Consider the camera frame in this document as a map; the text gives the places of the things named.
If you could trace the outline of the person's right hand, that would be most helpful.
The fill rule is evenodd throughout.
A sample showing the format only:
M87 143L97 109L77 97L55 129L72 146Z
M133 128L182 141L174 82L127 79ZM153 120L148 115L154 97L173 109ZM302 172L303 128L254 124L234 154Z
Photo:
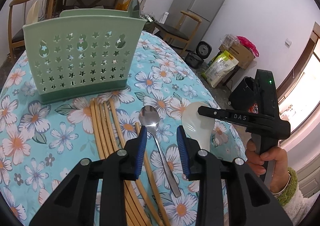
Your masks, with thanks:
M257 176L262 176L266 173L266 169L263 167L263 164L267 161L275 161L273 176L270 182L270 191L272 193L282 191L290 178L287 170L287 152L278 146L271 148L269 151L261 155L257 154L255 151L256 145L253 140L250 139L246 145L246 163Z

